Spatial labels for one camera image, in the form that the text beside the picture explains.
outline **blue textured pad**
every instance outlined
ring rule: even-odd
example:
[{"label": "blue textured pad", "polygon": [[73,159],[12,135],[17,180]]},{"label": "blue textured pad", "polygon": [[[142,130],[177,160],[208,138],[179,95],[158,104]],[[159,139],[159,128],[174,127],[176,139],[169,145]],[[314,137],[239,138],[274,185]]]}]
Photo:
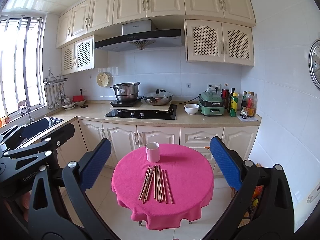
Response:
[{"label": "blue textured pad", "polygon": [[83,191],[93,187],[110,154],[111,143],[106,139],[98,149],[94,150],[93,156],[81,172],[80,188]]},{"label": "blue textured pad", "polygon": [[229,186],[238,191],[242,185],[240,170],[216,137],[211,139],[210,151]]}]

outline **white bowl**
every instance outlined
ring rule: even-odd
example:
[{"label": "white bowl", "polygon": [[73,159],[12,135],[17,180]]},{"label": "white bowl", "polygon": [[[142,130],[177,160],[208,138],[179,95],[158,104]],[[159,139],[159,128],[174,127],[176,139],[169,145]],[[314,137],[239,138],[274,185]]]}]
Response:
[{"label": "white bowl", "polygon": [[64,110],[69,111],[69,110],[72,110],[72,109],[74,109],[74,108],[75,108],[75,106],[70,107],[70,108],[65,108]]},{"label": "white bowl", "polygon": [[71,103],[69,105],[65,105],[65,106],[62,106],[64,109],[68,109],[68,108],[71,108],[75,105],[75,103]]},{"label": "white bowl", "polygon": [[196,104],[187,104],[187,105],[184,105],[184,110],[185,110],[188,114],[195,114],[195,113],[198,112],[198,110],[199,110],[199,105],[196,105]]},{"label": "white bowl", "polygon": [[83,106],[85,103],[86,99],[80,102],[75,102],[76,106]]}]

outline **faucet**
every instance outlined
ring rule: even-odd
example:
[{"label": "faucet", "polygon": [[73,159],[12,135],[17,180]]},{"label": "faucet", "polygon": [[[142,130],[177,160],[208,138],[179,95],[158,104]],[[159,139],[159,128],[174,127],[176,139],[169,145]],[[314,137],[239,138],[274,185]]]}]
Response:
[{"label": "faucet", "polygon": [[26,100],[19,101],[17,103],[17,107],[18,107],[18,114],[21,114],[22,116],[28,114],[29,122],[33,123],[34,119],[31,118],[31,115],[30,115],[31,109],[28,107],[27,101]]}]

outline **blue gripper pad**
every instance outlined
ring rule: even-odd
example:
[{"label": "blue gripper pad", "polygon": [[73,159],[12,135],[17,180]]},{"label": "blue gripper pad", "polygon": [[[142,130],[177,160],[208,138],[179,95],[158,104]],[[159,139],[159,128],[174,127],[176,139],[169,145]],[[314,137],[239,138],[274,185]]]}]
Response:
[{"label": "blue gripper pad", "polygon": [[241,172],[226,149],[227,147],[217,136],[211,139],[210,151],[213,158],[218,164],[229,186],[234,187],[236,191],[238,191],[242,185]]},{"label": "blue gripper pad", "polygon": [[111,143],[108,139],[103,138],[92,152],[87,152],[81,158],[79,161],[81,190],[85,191],[93,187],[110,154]]}]

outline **countertop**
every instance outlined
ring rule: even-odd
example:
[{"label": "countertop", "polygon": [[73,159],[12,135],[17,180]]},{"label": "countertop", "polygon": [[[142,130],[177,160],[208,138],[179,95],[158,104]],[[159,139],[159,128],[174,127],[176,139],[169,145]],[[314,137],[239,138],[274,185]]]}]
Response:
[{"label": "countertop", "polygon": [[73,110],[61,110],[52,117],[63,119],[59,124],[49,128],[43,133],[37,135],[32,140],[26,142],[23,147],[26,147],[46,134],[57,130],[66,123],[73,122],[76,119],[98,121],[98,122],[111,122],[117,124],[129,125],[144,125],[144,126],[163,126],[163,127],[244,127],[244,126],[259,126],[261,117],[255,115],[259,121],[242,122],[237,117],[231,117],[225,113],[222,116],[204,116],[200,112],[194,115],[187,114],[184,110],[184,105],[177,106],[176,120],[150,120],[150,119],[129,119],[118,117],[105,117],[113,108],[109,104],[111,101],[105,103],[88,103],[88,107],[81,108],[76,106]]}]

